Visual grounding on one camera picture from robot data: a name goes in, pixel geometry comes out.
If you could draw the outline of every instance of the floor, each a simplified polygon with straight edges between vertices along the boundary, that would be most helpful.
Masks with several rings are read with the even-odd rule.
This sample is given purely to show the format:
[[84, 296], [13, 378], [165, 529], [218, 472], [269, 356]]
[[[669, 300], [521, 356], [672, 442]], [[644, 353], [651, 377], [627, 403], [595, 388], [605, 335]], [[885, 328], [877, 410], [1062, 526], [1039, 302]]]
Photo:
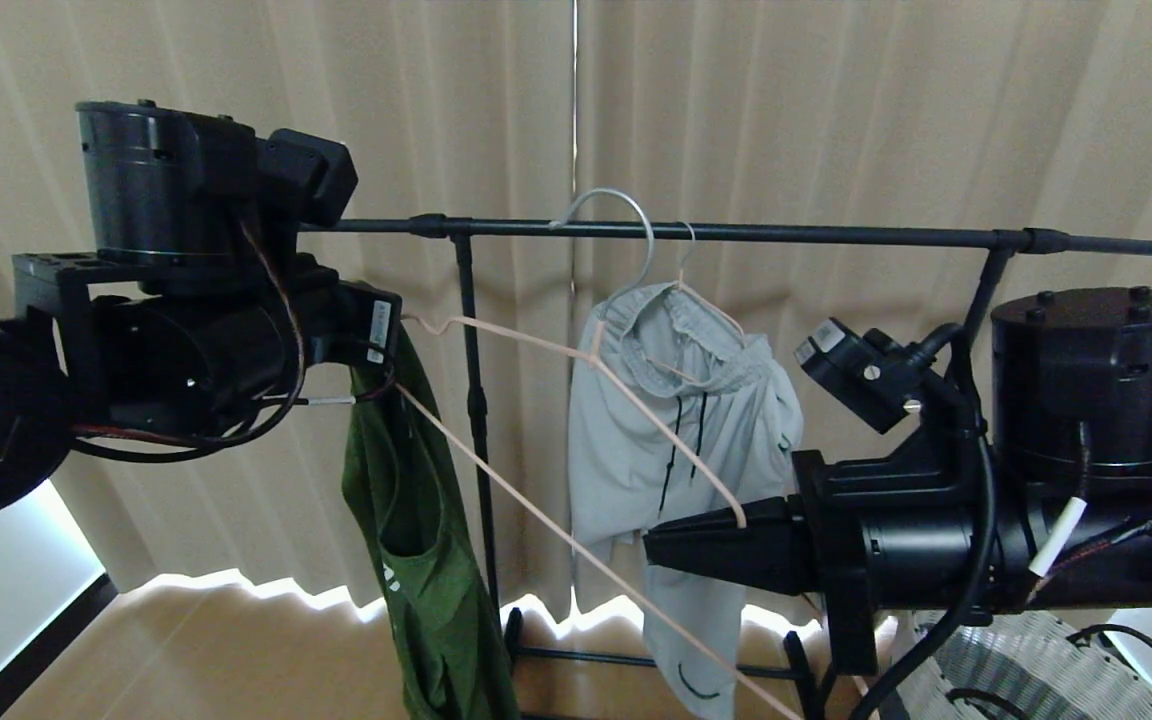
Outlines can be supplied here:
[[[530, 614], [524, 639], [545, 647], [643, 652], [636, 626], [614, 617], [559, 639]], [[741, 661], [783, 666], [780, 637], [745, 624]], [[808, 638], [818, 655], [823, 637]], [[120, 596], [33, 687], [6, 720], [344, 719], [406, 717], [392, 660], [389, 624], [362, 620], [348, 602], [316, 609], [295, 593], [257, 597], [250, 588], [145, 588]], [[553, 717], [623, 720], [687, 717], [655, 669], [521, 659], [522, 708]], [[759, 680], [797, 707], [793, 683]], [[840, 682], [829, 717], [855, 703]], [[774, 711], [741, 688], [736, 717]]]

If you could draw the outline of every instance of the beige curtain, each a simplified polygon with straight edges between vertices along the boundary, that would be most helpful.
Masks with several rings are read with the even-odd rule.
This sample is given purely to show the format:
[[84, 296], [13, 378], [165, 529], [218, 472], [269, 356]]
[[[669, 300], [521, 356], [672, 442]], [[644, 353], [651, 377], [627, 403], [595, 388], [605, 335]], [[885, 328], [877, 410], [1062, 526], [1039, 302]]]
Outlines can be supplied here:
[[[569, 3], [0, 3], [0, 316], [12, 311], [10, 253], [92, 247], [73, 113], [83, 99], [151, 97], [259, 132], [338, 138], [361, 177], [348, 217], [561, 213], [571, 28]], [[447, 241], [324, 234], [302, 247], [346, 278], [402, 293], [416, 313], [460, 313]], [[483, 238], [475, 274], [485, 318], [566, 341], [570, 241]], [[468, 437], [461, 333], [412, 334], [444, 415]], [[567, 363], [497, 338], [482, 344], [493, 464], [564, 516]], [[343, 370], [317, 367], [306, 395], [347, 388]], [[340, 500], [347, 419], [339, 407], [297, 411], [252, 446], [182, 465], [71, 455], [54, 479], [119, 588], [238, 568], [311, 593], [347, 584], [362, 605], [378, 593]], [[472, 465], [460, 470], [477, 543]], [[529, 578], [570, 575], [507, 497], [497, 507], [507, 593], [526, 568]], [[567, 584], [547, 597], [561, 614]]]
[[[1152, 0], [581, 1], [577, 26], [577, 190], [624, 188], [654, 220], [1152, 238]], [[611, 200], [591, 213], [631, 219]], [[649, 281], [674, 278], [684, 250], [666, 243]], [[644, 253], [641, 241], [577, 243], [577, 318]], [[803, 401], [805, 446], [841, 460], [887, 452], [905, 427], [874, 435], [799, 372], [794, 348], [827, 314], [922, 338], [961, 319], [983, 260], [702, 243], [687, 279], [768, 334]], [[1021, 258], [996, 300], [1106, 283], [1152, 285], [1152, 260]], [[988, 344], [986, 329], [986, 397]], [[590, 584], [577, 600], [611, 592]]]
[[[1152, 0], [1098, 3], [702, 3], [581, 0], [577, 190], [609, 184], [657, 220], [1020, 228], [1152, 238]], [[91, 247], [73, 103], [86, 97], [228, 113], [268, 132], [348, 143], [349, 215], [554, 217], [573, 191], [573, 5], [0, 3], [0, 316], [8, 255]], [[627, 219], [611, 200], [586, 217]], [[304, 237], [338, 266], [458, 311], [445, 241]], [[485, 318], [570, 342], [632, 278], [634, 241], [475, 243]], [[664, 243], [653, 279], [675, 273]], [[767, 333], [831, 458], [886, 450], [793, 363], [826, 314], [909, 340], [965, 310], [983, 255], [702, 243], [689, 282]], [[1152, 260], [1016, 260], [999, 300], [1044, 287], [1152, 285]], [[452, 427], [468, 437], [460, 333], [414, 332]], [[566, 361], [483, 338], [490, 449], [561, 521]], [[977, 369], [988, 393], [987, 339]], [[306, 393], [346, 387], [316, 369]], [[192, 464], [86, 457], [56, 484], [120, 588], [158, 573], [238, 569], [346, 583], [376, 597], [338, 484], [346, 414], [301, 410], [258, 444]], [[462, 462], [477, 530], [472, 469]], [[497, 495], [503, 599], [567, 614], [563, 544]], [[635, 570], [632, 553], [621, 566]], [[586, 588], [586, 607], [608, 596]], [[760, 602], [771, 602], [760, 598]]]

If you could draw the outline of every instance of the drawstring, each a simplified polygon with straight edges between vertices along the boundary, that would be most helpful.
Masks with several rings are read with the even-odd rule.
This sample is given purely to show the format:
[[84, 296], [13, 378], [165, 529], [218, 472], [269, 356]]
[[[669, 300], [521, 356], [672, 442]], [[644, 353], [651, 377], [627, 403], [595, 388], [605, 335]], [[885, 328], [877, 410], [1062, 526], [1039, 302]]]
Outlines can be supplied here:
[[[682, 397], [675, 396], [679, 402], [679, 415], [673, 419], [673, 434], [679, 433], [679, 429], [682, 427]], [[657, 507], [657, 517], [664, 511], [664, 493], [669, 488], [669, 475], [673, 475], [673, 461], [675, 461], [679, 455], [679, 447], [673, 446], [669, 448], [669, 464], [664, 467], [664, 487], [660, 488], [660, 507]], [[695, 473], [696, 468], [691, 468], [692, 473]]]
[[[675, 400], [679, 402], [679, 414], [676, 418], [673, 419], [673, 434], [677, 434], [679, 429], [682, 427], [682, 397], [675, 396]], [[700, 447], [702, 444], [705, 441], [705, 407], [708, 407], [708, 393], [702, 392], [700, 418], [698, 419], [699, 427], [696, 429], [696, 457], [700, 456]], [[667, 462], [666, 467], [664, 467], [664, 486], [660, 487], [660, 506], [657, 507], [658, 518], [660, 515], [664, 514], [664, 497], [666, 497], [666, 492], [669, 491], [669, 477], [673, 475], [673, 461], [677, 458], [677, 455], [679, 455], [679, 447], [675, 446], [672, 448], [672, 450], [669, 450], [669, 462]], [[696, 464], [692, 464], [691, 478], [689, 478], [688, 483], [689, 486], [691, 484], [690, 480], [695, 479], [695, 477], [696, 477]]]

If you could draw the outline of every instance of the green garment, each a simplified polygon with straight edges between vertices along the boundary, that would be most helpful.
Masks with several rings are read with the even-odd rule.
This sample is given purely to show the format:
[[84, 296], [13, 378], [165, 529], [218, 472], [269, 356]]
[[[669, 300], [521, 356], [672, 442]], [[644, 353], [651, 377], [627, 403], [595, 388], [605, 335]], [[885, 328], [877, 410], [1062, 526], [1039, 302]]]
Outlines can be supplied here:
[[[397, 381], [438, 414], [407, 333]], [[380, 382], [353, 371], [353, 392]], [[407, 712], [419, 720], [518, 717], [509, 660], [473, 559], [447, 438], [397, 391], [353, 408], [340, 483], [389, 609]]]

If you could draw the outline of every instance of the curtain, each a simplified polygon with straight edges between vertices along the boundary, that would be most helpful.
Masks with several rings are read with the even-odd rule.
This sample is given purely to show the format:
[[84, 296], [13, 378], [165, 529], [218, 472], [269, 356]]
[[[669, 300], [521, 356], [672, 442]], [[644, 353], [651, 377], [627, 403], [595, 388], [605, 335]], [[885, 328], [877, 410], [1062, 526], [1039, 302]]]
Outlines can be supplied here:
[[[10, 253], [92, 249], [77, 100], [150, 97], [262, 135], [290, 127], [343, 142], [359, 176], [347, 217], [562, 213], [571, 26], [569, 3], [0, 3], [0, 316], [12, 313]], [[302, 236], [302, 250], [401, 293], [408, 311], [460, 314], [448, 241], [323, 234]], [[484, 318], [566, 341], [570, 241], [477, 240], [475, 278]], [[461, 333], [412, 336], [444, 415], [468, 437]], [[493, 464], [564, 516], [566, 359], [482, 344]], [[343, 392], [343, 369], [311, 369], [308, 396]], [[238, 568], [311, 593], [346, 584], [364, 605], [379, 593], [340, 498], [347, 424], [343, 407], [297, 410], [259, 442], [180, 465], [73, 454], [54, 483], [119, 588]], [[472, 465], [458, 460], [478, 543]], [[529, 566], [553, 573], [538, 553], [556, 546], [526, 541], [507, 497], [495, 505], [502, 579], [516, 594]], [[568, 594], [552, 594], [559, 616]]]
[[[361, 177], [349, 217], [558, 217], [575, 179], [579, 191], [622, 188], [660, 222], [1152, 238], [1152, 0], [579, 0], [575, 18], [559, 0], [0, 3], [0, 316], [12, 252], [91, 249], [73, 115], [89, 97], [152, 97], [259, 132], [342, 141]], [[582, 213], [630, 219], [611, 200]], [[447, 241], [324, 234], [302, 247], [402, 293], [416, 313], [460, 311]], [[644, 251], [476, 240], [480, 314], [575, 342]], [[650, 279], [675, 276], [684, 251], [662, 242]], [[700, 243], [687, 281], [768, 334], [803, 400], [805, 446], [841, 460], [881, 454], [902, 432], [876, 437], [796, 369], [794, 347], [828, 314], [900, 341], [960, 319], [982, 262], [970, 250]], [[1018, 258], [996, 300], [1106, 283], [1152, 285], [1152, 260]], [[445, 418], [468, 438], [460, 332], [412, 334]], [[566, 523], [568, 363], [480, 338], [490, 460]], [[987, 334], [975, 359], [988, 404]], [[338, 369], [317, 367], [306, 394], [346, 387]], [[297, 410], [250, 447], [177, 467], [71, 456], [55, 484], [120, 588], [238, 568], [308, 592], [347, 584], [361, 605], [376, 589], [339, 498], [346, 424], [343, 409]], [[476, 536], [472, 467], [458, 469]], [[495, 528], [503, 600], [536, 592], [566, 616], [567, 547], [506, 497]], [[634, 553], [621, 555], [632, 575]], [[581, 605], [609, 594], [590, 583]]]

